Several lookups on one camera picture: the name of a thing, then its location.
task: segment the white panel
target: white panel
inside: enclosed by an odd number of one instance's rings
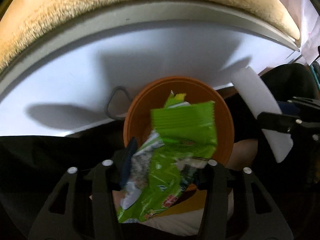
[[[153,23],[87,39],[44,63],[0,103],[0,135],[61,135],[108,122],[104,106],[123,85],[136,95],[170,75],[198,78],[212,87],[250,65],[256,73],[290,61],[294,51],[240,29],[201,22]],[[125,113],[120,93],[111,112]]]

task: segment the gray trim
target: gray trim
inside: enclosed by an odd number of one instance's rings
[[[140,1],[87,13],[44,35],[1,74],[0,94],[34,63],[73,41],[111,28],[164,20],[196,20],[231,25],[299,51],[288,36],[236,9],[199,1]]]

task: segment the gray wire loop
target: gray wire loop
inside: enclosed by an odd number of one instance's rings
[[[118,86],[118,87],[115,87],[113,89],[113,91],[111,92],[109,98],[108,98],[108,101],[107,101],[107,104],[106,104],[106,107],[105,107],[105,110],[104,112],[106,113],[106,115],[110,118],[110,119],[113,119],[113,120],[120,120],[120,121],[123,121],[125,119],[125,117],[119,117],[119,116],[113,116],[110,112],[109,112],[109,104],[111,102],[111,100],[113,99],[115,93],[118,91],[118,90],[121,90],[125,93],[125,95],[127,96],[128,100],[130,102],[132,102],[132,97],[130,96],[129,92],[127,91],[127,89],[123,86]]]

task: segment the silver screw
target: silver screw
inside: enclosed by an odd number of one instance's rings
[[[312,136],[312,138],[313,138],[313,140],[317,141],[317,140],[319,140],[319,135],[314,134],[314,135]]]
[[[69,169],[68,169],[68,173],[70,173],[70,174],[74,174],[74,173],[76,173],[78,171],[78,169],[76,168],[76,167],[70,167]]]
[[[216,160],[209,160],[208,163],[211,166],[217,166],[217,164],[218,164]]]
[[[243,168],[244,173],[246,174],[250,174],[252,172],[252,170],[249,167],[245,167]]]
[[[103,166],[111,166],[113,164],[113,160],[104,160],[102,162]]]

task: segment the orange bucket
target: orange bucket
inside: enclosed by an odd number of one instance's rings
[[[124,144],[135,137],[140,147],[151,132],[150,110],[162,108],[171,90],[186,93],[185,100],[191,104],[214,101],[215,124],[218,147],[212,156],[217,162],[226,165],[233,148],[234,127],[230,111],[217,91],[205,83],[188,77],[172,76],[158,79],[148,84],[133,100],[124,121]]]

